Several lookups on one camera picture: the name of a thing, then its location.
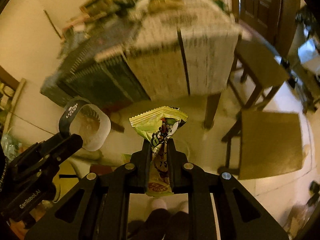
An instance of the plastic bag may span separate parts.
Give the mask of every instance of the plastic bag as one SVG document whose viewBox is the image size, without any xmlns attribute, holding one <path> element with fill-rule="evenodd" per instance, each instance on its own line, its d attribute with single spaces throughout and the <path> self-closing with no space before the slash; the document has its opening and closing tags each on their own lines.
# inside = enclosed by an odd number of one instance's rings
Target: plastic bag
<svg viewBox="0 0 320 240">
<path fill-rule="evenodd" d="M 131 126 L 151 143 L 152 161 L 148 196 L 172 195 L 167 163 L 167 140 L 184 125 L 188 115 L 179 109 L 162 106 L 129 119 Z"/>
<path fill-rule="evenodd" d="M 23 152 L 22 143 L 7 133 L 2 135 L 1 146 L 4 155 L 9 159 L 9 163 Z"/>
</svg>

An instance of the green snack wrapper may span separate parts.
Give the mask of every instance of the green snack wrapper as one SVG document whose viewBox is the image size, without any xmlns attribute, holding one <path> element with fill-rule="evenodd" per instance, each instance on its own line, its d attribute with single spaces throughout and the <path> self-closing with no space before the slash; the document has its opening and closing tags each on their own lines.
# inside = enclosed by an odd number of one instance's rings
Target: green snack wrapper
<svg viewBox="0 0 320 240">
<path fill-rule="evenodd" d="M 172 195 L 167 163 L 167 140 L 184 125 L 188 115 L 177 108 L 162 106 L 129 119 L 131 126 L 151 144 L 152 161 L 148 196 Z"/>
</svg>

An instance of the cable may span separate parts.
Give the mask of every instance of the cable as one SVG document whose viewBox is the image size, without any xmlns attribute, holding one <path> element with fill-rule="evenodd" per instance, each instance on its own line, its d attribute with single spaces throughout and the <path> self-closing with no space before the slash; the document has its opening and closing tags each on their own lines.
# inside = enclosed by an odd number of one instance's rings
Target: cable
<svg viewBox="0 0 320 240">
<path fill-rule="evenodd" d="M 35 127 L 39 128 L 39 129 L 41 129 L 42 131 L 45 131 L 45 132 L 47 132 L 47 133 L 50 133 L 50 134 L 54 135 L 54 133 L 49 132 L 49 131 L 47 131 L 47 130 L 45 130 L 45 129 L 42 129 L 41 127 L 36 126 L 35 124 L 33 124 L 33 123 L 31 123 L 31 122 L 28 122 L 27 120 L 23 119 L 22 117 L 20 117 L 20 116 L 18 116 L 18 115 L 16 115 L 16 114 L 14 114 L 14 113 L 12 113 L 12 112 L 9 112 L 9 113 L 11 113 L 12 115 L 14 115 L 14 116 L 18 117 L 19 119 L 21 119 L 21 120 L 23 120 L 23 121 L 27 122 L 28 124 L 31 124 L 31 125 L 33 125 L 33 126 L 35 126 Z"/>
<path fill-rule="evenodd" d="M 49 14 L 48 14 L 48 12 L 47 12 L 46 10 L 43 10 L 43 11 L 44 11 L 47 19 L 49 20 L 50 25 L 52 26 L 52 28 L 54 29 L 54 31 L 56 32 L 56 34 L 59 36 L 59 38 L 61 39 L 61 35 L 60 35 L 60 33 L 58 32 L 57 28 L 54 26 L 54 24 L 53 24 L 53 22 L 52 22 L 52 20 L 51 20 L 51 18 L 50 18 L 50 16 L 49 16 Z"/>
</svg>

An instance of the foot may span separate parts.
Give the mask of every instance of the foot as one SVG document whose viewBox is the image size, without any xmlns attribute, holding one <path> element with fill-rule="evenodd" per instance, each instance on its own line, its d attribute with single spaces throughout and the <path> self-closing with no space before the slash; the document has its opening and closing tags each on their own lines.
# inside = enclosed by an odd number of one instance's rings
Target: foot
<svg viewBox="0 0 320 240">
<path fill-rule="evenodd" d="M 182 211 L 185 213 L 189 213 L 189 203 L 188 201 L 184 201 L 180 204 L 178 211 Z"/>
<path fill-rule="evenodd" d="M 151 200 L 151 202 L 150 202 L 151 211 L 159 209 L 159 208 L 168 209 L 167 203 L 162 198 L 155 198 L 155 199 Z"/>
</svg>

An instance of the white wall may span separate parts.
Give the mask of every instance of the white wall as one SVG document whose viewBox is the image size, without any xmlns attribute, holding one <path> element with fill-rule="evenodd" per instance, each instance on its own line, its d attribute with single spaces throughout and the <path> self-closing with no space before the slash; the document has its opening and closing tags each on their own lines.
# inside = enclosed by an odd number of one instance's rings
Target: white wall
<svg viewBox="0 0 320 240">
<path fill-rule="evenodd" d="M 47 139 L 57 131 L 63 109 L 39 91 L 44 78 L 59 65 L 59 49 L 59 38 L 39 1 L 10 0 L 0 15 L 0 64 L 18 81 L 27 80 L 14 113 L 21 118 L 13 116 L 11 130 L 25 143 Z"/>
</svg>

